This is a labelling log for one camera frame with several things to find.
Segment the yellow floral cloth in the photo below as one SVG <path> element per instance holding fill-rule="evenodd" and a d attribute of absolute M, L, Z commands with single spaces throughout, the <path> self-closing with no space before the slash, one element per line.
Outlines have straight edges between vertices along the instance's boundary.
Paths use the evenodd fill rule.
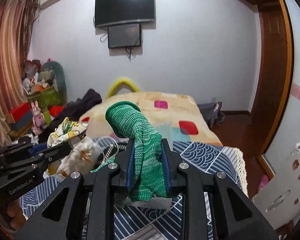
<path fill-rule="evenodd" d="M 57 146 L 67 140 L 77 137 L 87 130 L 88 124 L 85 122 L 71 121 L 66 117 L 63 122 L 52 132 L 47 140 L 47 147 Z"/>

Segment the pink rabbit toy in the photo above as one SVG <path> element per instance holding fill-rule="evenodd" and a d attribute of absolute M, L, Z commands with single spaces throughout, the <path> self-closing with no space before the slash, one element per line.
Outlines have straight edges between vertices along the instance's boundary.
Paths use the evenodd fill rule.
<path fill-rule="evenodd" d="M 33 122 L 32 131 L 34 135 L 40 135 L 47 128 L 47 125 L 37 101 L 31 102 L 31 112 Z"/>

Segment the red box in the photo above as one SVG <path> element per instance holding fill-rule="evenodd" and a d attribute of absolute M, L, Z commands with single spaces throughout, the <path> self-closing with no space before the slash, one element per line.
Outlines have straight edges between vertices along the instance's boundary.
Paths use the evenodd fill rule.
<path fill-rule="evenodd" d="M 10 110 L 6 115 L 6 122 L 8 124 L 15 124 L 18 122 L 25 114 L 30 111 L 30 105 L 28 102 L 23 102 L 19 104 L 17 107 L 14 107 Z"/>

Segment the white stickered cabinet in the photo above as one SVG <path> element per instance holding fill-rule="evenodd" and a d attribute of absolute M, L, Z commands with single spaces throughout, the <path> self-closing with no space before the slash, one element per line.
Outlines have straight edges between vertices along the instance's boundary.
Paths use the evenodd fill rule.
<path fill-rule="evenodd" d="M 252 202 L 275 230 L 300 215 L 300 142 Z"/>

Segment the white lace table trim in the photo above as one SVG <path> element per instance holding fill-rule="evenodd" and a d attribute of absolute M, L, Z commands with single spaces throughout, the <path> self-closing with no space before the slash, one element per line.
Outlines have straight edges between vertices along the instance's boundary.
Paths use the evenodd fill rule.
<path fill-rule="evenodd" d="M 243 158 L 243 152 L 239 148 L 231 148 L 234 153 L 234 161 L 236 162 L 235 170 L 237 172 L 242 191 L 248 197 L 248 182 L 247 182 L 247 172 L 245 169 L 245 161 Z"/>

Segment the green cardboard box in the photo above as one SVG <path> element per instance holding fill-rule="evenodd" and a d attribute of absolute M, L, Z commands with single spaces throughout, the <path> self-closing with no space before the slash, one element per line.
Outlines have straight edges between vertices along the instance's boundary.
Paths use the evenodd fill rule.
<path fill-rule="evenodd" d="M 41 110 L 62 103 L 59 93 L 53 87 L 28 95 L 27 100 L 29 103 L 37 101 Z"/>

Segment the navy white patterned tablecloth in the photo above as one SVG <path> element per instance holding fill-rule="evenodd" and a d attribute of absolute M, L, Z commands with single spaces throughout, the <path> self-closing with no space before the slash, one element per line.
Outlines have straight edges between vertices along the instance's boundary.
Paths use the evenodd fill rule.
<path fill-rule="evenodd" d="M 242 189 L 231 147 L 201 142 L 174 141 L 174 152 L 199 170 L 215 174 L 225 172 Z M 52 176 L 23 195 L 19 204 L 26 218 L 30 217 L 57 188 L 59 181 Z M 150 202 L 131 202 L 114 208 L 115 239 L 179 239 L 183 198 L 152 198 Z"/>

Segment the grey green plush chair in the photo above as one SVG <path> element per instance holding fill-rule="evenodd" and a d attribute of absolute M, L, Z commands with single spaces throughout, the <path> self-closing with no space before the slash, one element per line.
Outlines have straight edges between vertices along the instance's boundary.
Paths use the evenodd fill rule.
<path fill-rule="evenodd" d="M 56 61 L 47 61 L 42 66 L 43 71 L 52 70 L 54 72 L 53 86 L 59 93 L 61 98 L 61 104 L 66 105 L 68 103 L 68 95 L 66 89 L 65 75 L 63 67 Z"/>

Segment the yellow curved pillow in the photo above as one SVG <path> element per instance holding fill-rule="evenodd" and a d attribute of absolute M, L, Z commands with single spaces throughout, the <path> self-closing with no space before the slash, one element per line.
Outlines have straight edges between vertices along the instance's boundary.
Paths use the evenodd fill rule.
<path fill-rule="evenodd" d="M 132 93 L 140 92 L 140 88 L 129 78 L 119 77 L 110 86 L 106 98 L 110 98 L 116 95 L 121 89 L 127 89 Z"/>

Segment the grey bag on floor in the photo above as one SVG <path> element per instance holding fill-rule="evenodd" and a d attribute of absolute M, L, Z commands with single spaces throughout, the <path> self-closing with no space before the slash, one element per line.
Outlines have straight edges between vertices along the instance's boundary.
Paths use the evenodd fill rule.
<path fill-rule="evenodd" d="M 203 119 L 213 128 L 214 124 L 222 124 L 225 120 L 225 114 L 221 112 L 222 102 L 211 102 L 198 105 Z"/>

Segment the striped orange curtain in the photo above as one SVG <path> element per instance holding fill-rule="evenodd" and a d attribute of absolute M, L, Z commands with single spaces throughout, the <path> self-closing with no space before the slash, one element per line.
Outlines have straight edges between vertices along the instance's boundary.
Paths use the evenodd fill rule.
<path fill-rule="evenodd" d="M 0 0 L 0 146 L 11 143 L 6 114 L 26 101 L 23 64 L 38 8 L 38 0 Z"/>

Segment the cream drawstring pouch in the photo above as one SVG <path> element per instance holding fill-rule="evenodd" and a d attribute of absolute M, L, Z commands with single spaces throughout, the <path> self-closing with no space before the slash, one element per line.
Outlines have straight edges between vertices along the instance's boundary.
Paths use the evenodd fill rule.
<path fill-rule="evenodd" d="M 44 176 L 53 176 L 62 182 L 72 172 L 87 174 L 92 171 L 97 164 L 99 156 L 102 155 L 101 148 L 89 137 L 85 137 L 80 142 L 74 144 L 70 154 L 62 160 L 50 164 Z"/>

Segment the small black wall monitor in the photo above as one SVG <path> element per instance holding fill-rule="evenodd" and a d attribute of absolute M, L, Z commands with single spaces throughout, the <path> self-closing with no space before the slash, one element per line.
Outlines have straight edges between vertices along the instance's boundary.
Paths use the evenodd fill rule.
<path fill-rule="evenodd" d="M 142 29 L 139 23 L 120 24 L 108 27 L 108 48 L 133 48 L 142 44 Z"/>

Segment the black wall television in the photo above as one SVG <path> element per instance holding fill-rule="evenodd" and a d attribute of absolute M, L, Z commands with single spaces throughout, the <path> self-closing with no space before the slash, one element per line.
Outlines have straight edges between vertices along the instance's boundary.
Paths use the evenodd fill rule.
<path fill-rule="evenodd" d="M 155 21 L 154 0 L 95 0 L 95 27 Z"/>

